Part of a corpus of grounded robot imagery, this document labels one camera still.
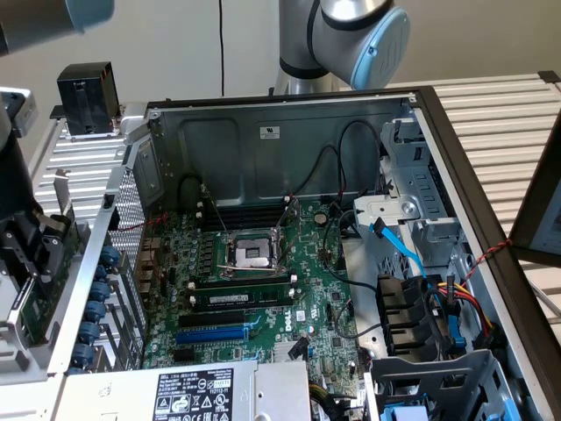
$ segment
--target white wall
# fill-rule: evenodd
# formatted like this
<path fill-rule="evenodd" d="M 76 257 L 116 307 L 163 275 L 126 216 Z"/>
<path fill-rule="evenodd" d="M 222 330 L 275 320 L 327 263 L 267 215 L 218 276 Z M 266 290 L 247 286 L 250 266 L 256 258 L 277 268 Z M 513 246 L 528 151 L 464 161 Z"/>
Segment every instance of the white wall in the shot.
<path fill-rule="evenodd" d="M 116 0 L 113 19 L 0 60 L 0 84 L 33 90 L 41 119 L 70 63 L 112 61 L 121 101 L 220 95 L 217 0 Z M 559 0 L 398 0 L 413 25 L 395 82 L 561 71 Z M 226 95 L 261 95 L 278 65 L 277 0 L 224 0 Z"/>

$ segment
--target blue pci slot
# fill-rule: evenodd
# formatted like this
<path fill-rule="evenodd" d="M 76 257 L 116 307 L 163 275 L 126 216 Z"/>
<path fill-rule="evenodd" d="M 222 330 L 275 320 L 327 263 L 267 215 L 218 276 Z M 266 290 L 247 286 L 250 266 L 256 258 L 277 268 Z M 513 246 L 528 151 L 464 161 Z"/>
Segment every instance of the blue pci slot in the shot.
<path fill-rule="evenodd" d="M 196 344 L 200 342 L 218 342 L 220 340 L 248 340 L 249 328 L 246 326 L 217 327 L 204 331 L 185 331 L 177 333 L 177 345 Z"/>

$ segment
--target black box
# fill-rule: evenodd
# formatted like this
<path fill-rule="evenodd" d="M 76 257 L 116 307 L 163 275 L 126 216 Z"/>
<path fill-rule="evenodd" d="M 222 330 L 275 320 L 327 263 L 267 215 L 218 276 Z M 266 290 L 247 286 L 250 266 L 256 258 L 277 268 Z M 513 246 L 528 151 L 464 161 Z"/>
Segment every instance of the black box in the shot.
<path fill-rule="evenodd" d="M 113 132 L 119 100 L 110 62 L 72 64 L 57 83 L 70 134 Z"/>

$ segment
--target green circuit board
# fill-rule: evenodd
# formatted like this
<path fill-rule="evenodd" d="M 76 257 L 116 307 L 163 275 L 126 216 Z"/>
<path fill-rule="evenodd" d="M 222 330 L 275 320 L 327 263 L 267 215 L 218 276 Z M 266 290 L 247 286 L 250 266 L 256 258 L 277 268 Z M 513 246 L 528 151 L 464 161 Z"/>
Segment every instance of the green circuit board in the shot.
<path fill-rule="evenodd" d="M 325 228 L 316 225 L 314 216 L 319 211 L 328 214 L 328 206 L 316 201 L 302 201 L 300 205 L 300 232 L 296 221 L 289 221 L 283 228 L 281 243 L 287 244 L 295 238 L 288 257 L 282 262 L 298 277 L 293 304 L 245 309 L 246 321 L 254 324 L 248 340 L 198 343 L 179 348 L 194 349 L 195 359 L 188 364 L 236 360 L 267 363 L 282 360 L 291 345 L 305 335 L 311 348 L 309 378 L 326 386 L 331 392 L 355 396 L 362 379 L 357 343 L 338 337 L 327 315 L 328 305 L 333 317 L 345 306 L 350 298 L 350 290 L 346 284 L 334 278 L 318 258 L 323 248 Z M 176 334 L 182 330 L 179 317 L 192 312 L 186 298 L 189 294 L 189 279 L 204 270 L 205 276 L 213 280 L 220 270 L 217 264 L 224 262 L 224 232 L 201 232 L 195 228 L 194 221 L 190 216 L 186 222 L 182 215 L 171 214 L 165 226 L 156 228 L 154 234 L 147 233 L 147 238 L 153 235 L 168 242 L 169 249 L 163 253 L 160 265 L 163 268 L 174 267 L 177 275 L 175 285 L 167 286 L 167 296 L 162 296 L 160 288 L 151 289 L 148 309 L 150 329 L 144 368 L 186 364 L 174 361 L 174 351 L 178 348 Z M 328 237 L 327 248 L 335 263 L 338 238 L 334 229 Z M 207 261 L 205 269 L 203 260 Z M 341 318 L 340 325 L 346 332 L 353 334 L 356 332 L 355 324 L 347 314 Z M 354 375 L 349 370 L 351 361 L 357 366 Z"/>

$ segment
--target warning label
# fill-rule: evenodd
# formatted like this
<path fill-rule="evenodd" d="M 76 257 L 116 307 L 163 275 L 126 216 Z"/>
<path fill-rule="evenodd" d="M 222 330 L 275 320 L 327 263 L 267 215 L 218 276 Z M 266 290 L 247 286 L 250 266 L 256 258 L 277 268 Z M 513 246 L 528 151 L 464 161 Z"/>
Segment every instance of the warning label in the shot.
<path fill-rule="evenodd" d="M 160 375 L 153 421 L 230 421 L 234 370 Z"/>

